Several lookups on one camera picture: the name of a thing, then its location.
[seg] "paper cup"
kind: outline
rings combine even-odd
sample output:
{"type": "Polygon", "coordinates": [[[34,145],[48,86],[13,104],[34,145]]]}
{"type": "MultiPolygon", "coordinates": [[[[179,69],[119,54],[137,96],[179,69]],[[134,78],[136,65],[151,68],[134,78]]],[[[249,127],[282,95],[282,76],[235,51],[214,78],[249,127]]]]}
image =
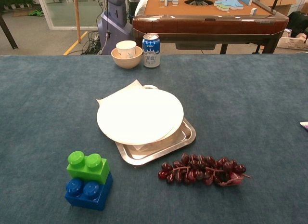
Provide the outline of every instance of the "paper cup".
{"type": "Polygon", "coordinates": [[[136,42],[125,40],[116,44],[117,51],[121,59],[130,59],[136,55],[136,42]]]}

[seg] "green toy block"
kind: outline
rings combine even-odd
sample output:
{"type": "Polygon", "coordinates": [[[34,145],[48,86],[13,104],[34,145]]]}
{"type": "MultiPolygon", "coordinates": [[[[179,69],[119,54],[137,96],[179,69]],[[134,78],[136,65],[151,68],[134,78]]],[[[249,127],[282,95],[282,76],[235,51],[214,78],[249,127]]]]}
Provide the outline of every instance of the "green toy block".
{"type": "Polygon", "coordinates": [[[85,156],[83,152],[76,151],[68,156],[67,171],[72,178],[85,181],[97,181],[105,184],[110,171],[107,159],[101,158],[97,153],[85,156]]]}

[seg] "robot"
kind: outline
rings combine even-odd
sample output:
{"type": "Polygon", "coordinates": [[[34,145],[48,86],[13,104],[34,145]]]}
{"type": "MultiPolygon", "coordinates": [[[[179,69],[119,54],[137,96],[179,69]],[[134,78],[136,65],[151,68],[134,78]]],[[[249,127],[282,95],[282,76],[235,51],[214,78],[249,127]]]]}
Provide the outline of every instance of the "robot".
{"type": "Polygon", "coordinates": [[[102,51],[110,55],[116,44],[123,40],[134,40],[132,25],[127,22],[125,0],[107,0],[107,10],[101,14],[98,31],[102,51]]]}

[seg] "metal tray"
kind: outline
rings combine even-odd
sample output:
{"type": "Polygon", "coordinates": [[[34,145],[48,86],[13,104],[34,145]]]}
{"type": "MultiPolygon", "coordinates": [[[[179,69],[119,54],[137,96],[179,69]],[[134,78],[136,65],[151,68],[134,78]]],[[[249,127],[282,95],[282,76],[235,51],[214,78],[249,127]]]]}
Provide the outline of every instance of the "metal tray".
{"type": "Polygon", "coordinates": [[[179,129],[164,140],[146,144],[139,150],[137,150],[133,145],[124,145],[117,142],[116,146],[121,154],[121,157],[128,164],[143,165],[147,162],[189,145],[195,140],[195,138],[195,129],[184,118],[179,129]]]}

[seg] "can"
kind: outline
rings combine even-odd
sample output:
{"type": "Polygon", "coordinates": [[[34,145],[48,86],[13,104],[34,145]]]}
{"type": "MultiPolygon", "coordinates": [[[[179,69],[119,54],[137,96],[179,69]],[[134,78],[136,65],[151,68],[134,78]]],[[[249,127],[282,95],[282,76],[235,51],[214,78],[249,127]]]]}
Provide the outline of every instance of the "can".
{"type": "Polygon", "coordinates": [[[157,34],[145,34],[142,40],[143,65],[157,67],[160,65],[160,40],[157,34]]]}

